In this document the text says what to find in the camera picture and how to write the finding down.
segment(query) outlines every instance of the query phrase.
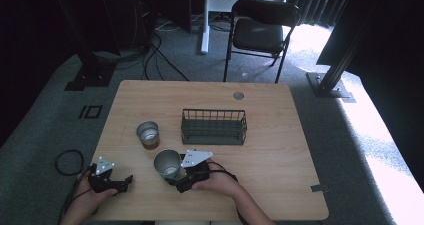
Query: chair seat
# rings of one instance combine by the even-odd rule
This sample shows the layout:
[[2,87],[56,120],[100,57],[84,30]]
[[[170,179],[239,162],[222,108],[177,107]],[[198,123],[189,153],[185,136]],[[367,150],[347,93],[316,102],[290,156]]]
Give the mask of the chair seat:
[[233,45],[239,49],[280,53],[283,50],[283,40],[282,26],[242,18],[237,21],[234,29]]

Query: wooden table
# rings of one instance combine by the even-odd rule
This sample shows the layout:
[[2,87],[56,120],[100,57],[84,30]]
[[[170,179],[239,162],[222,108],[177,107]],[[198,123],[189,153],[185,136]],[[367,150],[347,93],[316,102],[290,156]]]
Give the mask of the wooden table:
[[[244,98],[237,100],[235,92]],[[184,108],[243,109],[244,145],[183,145]],[[146,120],[159,125],[160,145],[146,150],[135,131]],[[93,162],[114,162],[112,180],[134,175],[127,193],[109,199],[95,220],[237,220],[232,200],[212,191],[180,194],[154,170],[162,149],[212,151],[234,173],[273,220],[323,220],[328,209],[290,89],[283,84],[123,81],[118,89]]]

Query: stand base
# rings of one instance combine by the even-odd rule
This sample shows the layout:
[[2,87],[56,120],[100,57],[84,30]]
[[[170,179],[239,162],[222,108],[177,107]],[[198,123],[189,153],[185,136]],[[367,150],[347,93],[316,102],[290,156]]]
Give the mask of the stand base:
[[342,98],[344,102],[355,103],[355,98],[352,93],[346,91],[343,82],[340,80],[337,85],[330,91],[319,89],[319,85],[325,73],[306,73],[306,77],[311,83],[312,89],[314,90],[315,96],[327,97],[327,98]]
[[65,91],[83,91],[85,87],[107,87],[112,79],[116,64],[103,67],[97,76],[87,77],[84,66],[81,67],[73,82],[68,82]]

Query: metal cup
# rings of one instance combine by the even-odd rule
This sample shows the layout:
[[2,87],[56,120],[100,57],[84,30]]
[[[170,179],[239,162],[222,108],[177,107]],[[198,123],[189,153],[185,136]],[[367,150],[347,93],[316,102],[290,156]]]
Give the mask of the metal cup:
[[159,146],[159,127],[153,121],[146,121],[137,127],[137,136],[145,149],[155,149]]
[[171,149],[165,149],[156,154],[153,165],[163,178],[175,179],[180,174],[180,154]]

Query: gray carpet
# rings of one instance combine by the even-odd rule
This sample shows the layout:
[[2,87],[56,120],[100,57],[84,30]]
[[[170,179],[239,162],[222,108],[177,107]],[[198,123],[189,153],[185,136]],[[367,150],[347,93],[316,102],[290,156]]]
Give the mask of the gray carpet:
[[[226,23],[213,25],[228,28]],[[201,34],[197,27],[192,34],[174,28],[164,26],[157,31],[161,38],[159,50],[172,66],[191,81],[222,81],[227,33],[211,29],[209,53],[201,55]],[[330,31],[308,25],[296,28],[280,78],[280,83],[288,84],[293,93],[320,182],[331,189],[324,194],[330,216],[322,224],[412,224],[406,221],[413,217],[410,211],[415,208],[406,203],[413,201],[412,197],[422,196],[422,192],[414,183],[360,78],[349,73],[342,77],[356,103],[315,97],[306,78],[306,72],[328,69],[315,63]],[[159,46],[159,39],[154,37],[153,43]],[[124,51],[124,56],[132,53]],[[97,54],[116,58],[104,52]],[[160,55],[152,56],[149,61],[149,79],[184,80]],[[234,55],[227,79],[230,82],[273,83],[278,68],[270,68],[268,62],[264,58]],[[78,149],[84,155],[85,165],[89,165],[119,83],[141,76],[146,79],[142,60],[124,61],[117,65],[108,87],[64,91],[80,66],[78,57],[72,56],[57,69],[0,150],[0,224],[55,224],[74,182],[74,177],[56,171],[56,156],[68,149]],[[88,114],[88,118],[81,116],[83,108],[90,106],[96,109],[102,106],[98,118],[90,118],[93,114]],[[61,163],[61,167],[69,171],[78,166],[79,161],[72,157]],[[398,177],[409,178],[408,182],[398,179],[390,183],[394,187],[408,185],[412,195],[407,194],[400,200],[387,197],[399,191],[385,186],[384,176],[379,174],[385,168],[384,176],[400,174]],[[408,210],[393,210],[392,204],[397,202],[405,203]],[[280,223],[319,224],[317,221]]]

